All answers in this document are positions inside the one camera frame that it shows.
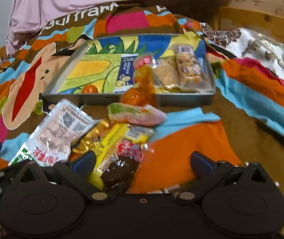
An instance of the metal tray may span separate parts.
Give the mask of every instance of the metal tray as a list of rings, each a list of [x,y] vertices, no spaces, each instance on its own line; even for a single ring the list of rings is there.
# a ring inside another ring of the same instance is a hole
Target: metal tray
[[[57,94],[59,87],[65,81],[69,73],[85,54],[87,45],[80,46],[66,63],[60,68],[57,74],[49,83],[43,96],[49,102],[56,104],[63,98],[68,99],[75,105],[108,105],[112,102],[118,102],[121,94],[99,93],[99,94]],[[215,94],[215,76],[207,58],[204,58],[204,67],[206,75],[209,77],[212,91],[207,93],[160,93],[157,95],[158,102],[161,106],[181,106],[181,107],[198,107],[211,103]]]

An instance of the candy wrapper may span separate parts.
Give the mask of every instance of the candy wrapper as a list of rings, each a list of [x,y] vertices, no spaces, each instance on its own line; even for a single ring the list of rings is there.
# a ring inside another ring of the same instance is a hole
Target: candy wrapper
[[[134,62],[133,82],[134,88],[129,89],[122,95],[120,103],[133,106],[149,104],[157,107],[155,87],[153,84],[153,72],[151,66],[155,63],[151,53],[138,56]]]
[[[111,103],[107,109],[110,120],[140,126],[155,126],[163,123],[167,118],[164,112],[148,104],[131,106],[123,103]]]
[[[37,126],[10,163],[29,159],[30,155],[40,166],[52,166],[57,161],[68,159],[71,142],[87,133],[96,122],[63,99]]]
[[[89,182],[104,191],[125,192],[143,160],[141,144],[152,134],[150,128],[116,123],[93,150],[97,161]]]
[[[74,146],[71,151],[76,154],[84,154],[89,150],[93,150],[110,131],[110,128],[110,120],[101,120],[80,139],[79,144]]]

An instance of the food packaging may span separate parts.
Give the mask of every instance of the food packaging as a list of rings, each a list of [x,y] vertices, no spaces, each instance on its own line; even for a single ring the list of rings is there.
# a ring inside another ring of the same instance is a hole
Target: food packaging
[[[93,150],[97,161],[89,182],[104,191],[125,192],[143,160],[141,144],[152,134],[150,128],[116,123]]]
[[[156,60],[153,73],[154,79],[162,88],[170,90],[180,86],[181,80],[175,57],[165,57]]]
[[[10,163],[28,159],[29,155],[40,166],[52,166],[57,161],[67,160],[71,154],[71,142],[87,133],[96,123],[96,120],[63,99],[36,127]]]
[[[124,93],[134,86],[133,83],[133,62],[138,54],[123,54],[121,56],[121,64],[116,79],[114,93]]]
[[[193,91],[198,83],[204,81],[203,70],[193,52],[193,47],[187,44],[173,45],[176,64],[180,74],[182,91]]]
[[[140,126],[155,126],[163,123],[167,115],[151,105],[131,106],[123,103],[111,103],[107,107],[109,119]]]
[[[84,154],[93,150],[110,131],[110,128],[111,122],[108,119],[102,119],[80,139],[80,142],[71,151],[76,154]]]

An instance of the barcode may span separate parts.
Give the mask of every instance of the barcode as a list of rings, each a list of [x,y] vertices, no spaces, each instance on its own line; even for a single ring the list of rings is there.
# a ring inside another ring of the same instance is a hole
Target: barcode
[[[62,116],[62,122],[63,124],[69,128],[72,123],[74,122],[74,117],[72,117],[68,112],[66,112],[63,116]]]
[[[191,46],[179,46],[178,52],[179,53],[192,53],[193,51],[192,51]]]
[[[72,131],[78,132],[78,131],[82,131],[83,129],[85,129],[85,125],[83,125],[80,122],[77,122],[77,124],[75,124],[75,126],[72,128]]]
[[[140,127],[140,126],[130,126],[130,130],[127,133],[128,137],[131,137],[133,139],[138,139],[141,135],[151,135],[152,130],[150,128],[146,127]]]

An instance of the white snack bag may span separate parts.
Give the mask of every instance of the white snack bag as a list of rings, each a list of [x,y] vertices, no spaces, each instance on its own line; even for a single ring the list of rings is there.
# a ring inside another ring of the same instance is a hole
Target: white snack bag
[[[52,166],[57,161],[67,160],[71,154],[71,142],[87,133],[97,122],[70,101],[62,99],[22,147],[40,166]]]

